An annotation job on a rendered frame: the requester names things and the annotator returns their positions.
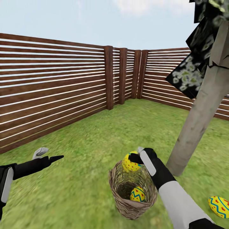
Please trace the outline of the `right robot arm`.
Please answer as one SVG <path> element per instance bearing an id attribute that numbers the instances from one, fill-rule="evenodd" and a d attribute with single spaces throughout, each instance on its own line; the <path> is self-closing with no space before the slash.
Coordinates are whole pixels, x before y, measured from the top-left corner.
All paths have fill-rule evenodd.
<path id="1" fill-rule="evenodd" d="M 215 225 L 183 187 L 169 169 L 157 157 L 152 148 L 138 147 L 137 154 L 128 156 L 130 162 L 144 164 L 164 202 L 173 229 L 224 229 Z"/>

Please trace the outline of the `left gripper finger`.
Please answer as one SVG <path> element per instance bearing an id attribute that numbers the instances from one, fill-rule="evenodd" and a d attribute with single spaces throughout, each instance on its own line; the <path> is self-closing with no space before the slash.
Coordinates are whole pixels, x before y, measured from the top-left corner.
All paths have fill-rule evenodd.
<path id="1" fill-rule="evenodd" d="M 50 157 L 49 164 L 51 165 L 51 163 L 53 163 L 53 162 L 55 162 L 55 161 L 57 161 L 57 160 L 59 160 L 59 159 L 61 159 L 63 157 L 64 157 L 64 155 Z"/>

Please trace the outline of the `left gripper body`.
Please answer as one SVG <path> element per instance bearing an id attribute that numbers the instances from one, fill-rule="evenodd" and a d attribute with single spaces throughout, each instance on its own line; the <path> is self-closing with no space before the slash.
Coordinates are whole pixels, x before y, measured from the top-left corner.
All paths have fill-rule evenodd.
<path id="1" fill-rule="evenodd" d="M 26 164 L 28 167 L 27 176 L 50 166 L 48 156 L 28 161 Z"/>

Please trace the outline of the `easter egg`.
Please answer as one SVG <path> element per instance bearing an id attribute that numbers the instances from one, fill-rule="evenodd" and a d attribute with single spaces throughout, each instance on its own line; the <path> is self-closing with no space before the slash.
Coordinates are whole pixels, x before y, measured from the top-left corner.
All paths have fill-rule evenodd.
<path id="1" fill-rule="evenodd" d="M 141 187 L 135 187 L 133 190 L 131 190 L 130 200 L 144 202 L 144 190 Z"/>
<path id="2" fill-rule="evenodd" d="M 229 219 L 229 202 L 223 198 L 213 196 L 208 200 L 210 208 L 221 218 Z"/>
<path id="3" fill-rule="evenodd" d="M 132 151 L 132 152 L 126 154 L 126 157 L 123 159 L 123 160 L 125 160 L 125 162 L 124 162 L 125 164 L 124 164 L 123 168 L 125 168 L 125 166 L 127 167 L 126 168 L 127 171 L 125 173 L 127 173 L 130 170 L 130 171 L 132 171 L 131 174 L 134 174 L 133 172 L 139 171 L 139 169 L 141 169 L 143 164 L 137 164 L 134 162 L 130 162 L 130 160 L 128 159 L 128 156 L 131 155 L 131 153 L 137 154 L 137 151 Z M 141 178 L 143 178 L 143 176 Z"/>

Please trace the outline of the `wicker basket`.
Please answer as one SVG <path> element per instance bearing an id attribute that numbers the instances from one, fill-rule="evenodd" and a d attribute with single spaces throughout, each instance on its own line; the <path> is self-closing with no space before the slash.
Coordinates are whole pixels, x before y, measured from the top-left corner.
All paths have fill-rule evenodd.
<path id="1" fill-rule="evenodd" d="M 129 174 L 132 171 L 127 171 L 127 167 L 123 168 L 123 162 L 125 160 L 120 160 L 116 163 L 116 165 L 109 171 L 108 178 L 111 187 L 111 191 L 114 196 L 115 204 L 118 209 L 118 212 L 122 215 L 122 217 L 137 220 L 139 219 L 150 207 L 152 207 L 158 196 L 158 190 L 153 183 L 152 178 L 150 177 L 148 170 L 145 168 L 145 165 L 141 167 L 142 171 L 135 171 L 132 174 L 133 178 L 129 177 Z M 120 174 L 118 174 L 122 171 Z M 144 174 L 147 176 L 146 178 L 141 178 L 141 174 L 144 171 Z M 122 179 L 119 176 L 122 174 Z M 136 180 L 136 181 L 134 181 Z M 118 190 L 123 187 L 121 190 L 122 196 L 119 195 Z M 130 187 L 125 189 L 126 187 Z M 144 190 L 145 201 L 133 201 L 130 200 L 131 190 L 135 187 L 141 187 Z M 125 189 L 125 190 L 124 190 Z"/>

